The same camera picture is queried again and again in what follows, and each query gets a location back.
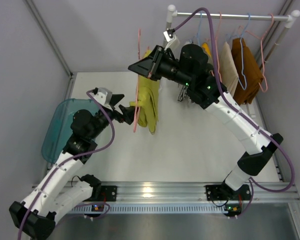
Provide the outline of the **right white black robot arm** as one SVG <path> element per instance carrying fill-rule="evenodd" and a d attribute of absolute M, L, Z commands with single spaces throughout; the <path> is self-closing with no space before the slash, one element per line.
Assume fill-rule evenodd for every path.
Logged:
<path fill-rule="evenodd" d="M 283 137 L 271 135 L 258 126 L 237 105 L 227 88 L 212 74 L 208 55 L 196 44 L 182 47 L 179 59 L 172 50 L 156 45 L 149 55 L 128 66 L 128 70 L 152 81 L 161 78 L 186 87 L 192 102 L 220 120 L 241 142 L 245 153 L 224 181 L 210 191 L 210 200 L 231 200 L 250 177 L 257 176 L 268 164 Z"/>

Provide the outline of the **yellow-green trousers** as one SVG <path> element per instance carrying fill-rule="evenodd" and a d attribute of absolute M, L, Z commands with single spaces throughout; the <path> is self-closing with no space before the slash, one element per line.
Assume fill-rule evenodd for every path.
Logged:
<path fill-rule="evenodd" d="M 157 122 L 159 121 L 158 102 L 159 102 L 160 81 L 153 81 L 138 75 L 135 101 L 129 105 L 136 107 L 134 110 L 133 132 L 140 127 L 148 127 L 153 135 L 156 132 Z"/>

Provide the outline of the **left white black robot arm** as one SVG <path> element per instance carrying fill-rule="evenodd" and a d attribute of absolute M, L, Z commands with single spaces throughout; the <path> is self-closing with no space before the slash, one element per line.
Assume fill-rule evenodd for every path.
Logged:
<path fill-rule="evenodd" d="M 61 194 L 64 186 L 91 155 L 107 149 L 114 141 L 99 148 L 96 138 L 107 127 L 115 133 L 113 121 L 133 123 L 134 107 L 119 105 L 124 94 L 113 94 L 106 88 L 95 88 L 86 93 L 96 105 L 97 111 L 91 113 L 80 109 L 73 114 L 70 128 L 72 133 L 53 163 L 51 170 L 37 187 L 21 202 L 14 201 L 9 213 L 14 226 L 18 228 L 17 239 L 23 234 L 35 240 L 46 240 L 60 220 L 80 203 L 97 199 L 101 193 L 102 182 L 91 174 L 79 178 L 71 189 Z"/>

